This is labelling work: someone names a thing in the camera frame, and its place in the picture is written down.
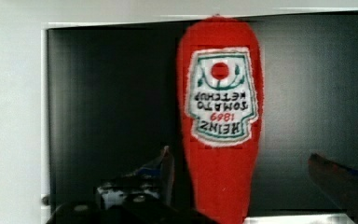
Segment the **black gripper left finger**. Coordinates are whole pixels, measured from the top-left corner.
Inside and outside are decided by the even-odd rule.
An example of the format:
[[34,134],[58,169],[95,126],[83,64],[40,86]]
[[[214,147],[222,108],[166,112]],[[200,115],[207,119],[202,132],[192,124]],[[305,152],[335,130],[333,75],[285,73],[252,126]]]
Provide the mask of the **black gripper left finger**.
[[142,165],[134,173],[135,194],[148,194],[170,205],[174,180],[174,157],[169,146],[164,146],[160,154]]

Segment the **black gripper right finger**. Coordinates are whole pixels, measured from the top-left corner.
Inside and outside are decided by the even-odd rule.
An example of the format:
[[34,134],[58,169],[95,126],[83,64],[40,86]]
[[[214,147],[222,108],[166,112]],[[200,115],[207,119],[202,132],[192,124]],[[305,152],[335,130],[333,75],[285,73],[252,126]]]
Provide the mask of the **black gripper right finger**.
[[311,154],[308,172],[320,191],[358,224],[358,169]]

